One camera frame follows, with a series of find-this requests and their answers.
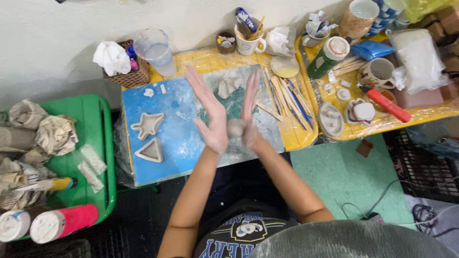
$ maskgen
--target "red handle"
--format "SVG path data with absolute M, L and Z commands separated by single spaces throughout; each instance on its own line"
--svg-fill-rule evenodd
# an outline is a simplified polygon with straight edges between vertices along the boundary
M 403 110 L 401 107 L 394 104 L 383 94 L 375 89 L 371 89 L 367 92 L 370 99 L 374 100 L 378 105 L 385 108 L 390 114 L 394 115 L 398 120 L 406 123 L 411 120 L 411 115 Z

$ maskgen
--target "blue board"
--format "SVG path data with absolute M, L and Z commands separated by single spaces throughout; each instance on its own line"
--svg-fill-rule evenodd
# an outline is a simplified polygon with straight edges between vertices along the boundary
M 204 81 L 207 82 L 216 98 L 225 107 L 227 119 L 240 116 L 247 78 L 257 69 L 261 69 L 260 65 L 226 69 L 203 75 Z M 241 78 L 243 83 L 230 97 L 221 99 L 218 96 L 218 81 L 225 76 Z M 161 93 L 162 84 L 166 88 L 166 94 Z M 153 89 L 155 93 L 153 97 L 150 98 L 143 95 L 146 88 Z M 271 107 L 263 75 L 260 75 L 258 88 L 260 89 L 258 101 Z M 205 122 L 207 122 L 208 118 L 207 113 L 202 108 L 185 78 L 179 77 L 125 90 L 123 92 L 123 104 L 128 127 L 135 186 L 190 174 L 204 148 L 204 142 L 193 123 L 193 118 L 198 117 Z M 143 112 L 147 114 L 164 113 L 166 117 L 155 136 L 149 135 L 146 140 L 139 140 L 137 138 L 139 132 L 132 130 L 130 126 L 139 122 Z M 263 137 L 275 150 L 278 152 L 285 151 L 279 128 L 273 116 L 256 108 L 253 121 L 258 126 Z M 164 158 L 162 163 L 155 163 L 134 155 L 134 152 L 154 137 L 159 138 L 161 141 Z M 257 158 L 257 155 L 245 148 L 240 138 L 230 138 L 229 146 L 220 157 L 218 166 L 226 166 L 255 158 Z
M 166 94 L 161 93 L 161 84 L 164 84 Z M 153 89 L 155 94 L 152 98 L 143 95 L 146 88 Z M 193 124 L 193 118 L 196 117 L 193 95 L 183 77 L 162 81 L 156 87 L 149 84 L 123 91 L 136 187 L 193 169 L 204 148 L 204 141 Z M 149 135 L 146 140 L 139 140 L 139 132 L 132 130 L 130 125 L 138 123 L 143 112 L 164 113 L 166 117 L 155 136 Z M 154 137 L 161 140 L 164 162 L 154 163 L 133 155 Z

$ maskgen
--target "white tissue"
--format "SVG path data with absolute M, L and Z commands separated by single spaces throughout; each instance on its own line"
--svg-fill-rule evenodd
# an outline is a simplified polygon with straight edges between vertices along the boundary
M 101 42 L 95 50 L 92 61 L 103 67 L 108 76 L 118 73 L 127 74 L 131 71 L 126 50 L 114 41 Z
M 275 27 L 266 35 L 266 44 L 273 49 L 275 54 L 290 55 L 286 46 L 289 30 L 289 27 Z

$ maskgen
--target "red tool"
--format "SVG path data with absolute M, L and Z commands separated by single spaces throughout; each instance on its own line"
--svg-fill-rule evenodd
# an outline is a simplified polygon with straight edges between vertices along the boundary
M 378 105 L 386 109 L 390 114 L 394 115 L 398 120 L 406 123 L 411 120 L 411 115 L 403 110 L 401 107 L 395 105 L 394 102 L 390 101 L 383 94 L 375 89 L 370 89 L 367 86 L 363 86 L 361 83 L 357 82 L 357 86 L 364 92 L 366 95 L 376 102 Z

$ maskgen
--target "white wall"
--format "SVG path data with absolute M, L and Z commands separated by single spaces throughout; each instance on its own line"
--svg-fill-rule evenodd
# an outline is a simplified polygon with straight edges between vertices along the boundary
M 0 110 L 24 98 L 46 101 L 83 93 L 120 105 L 117 85 L 102 78 L 92 62 L 103 40 L 133 38 L 144 28 L 161 28 L 174 52 L 213 44 L 215 34 L 235 23 L 242 6 L 266 28 L 295 24 L 319 9 L 341 20 L 349 0 L 54 0 L 0 1 Z

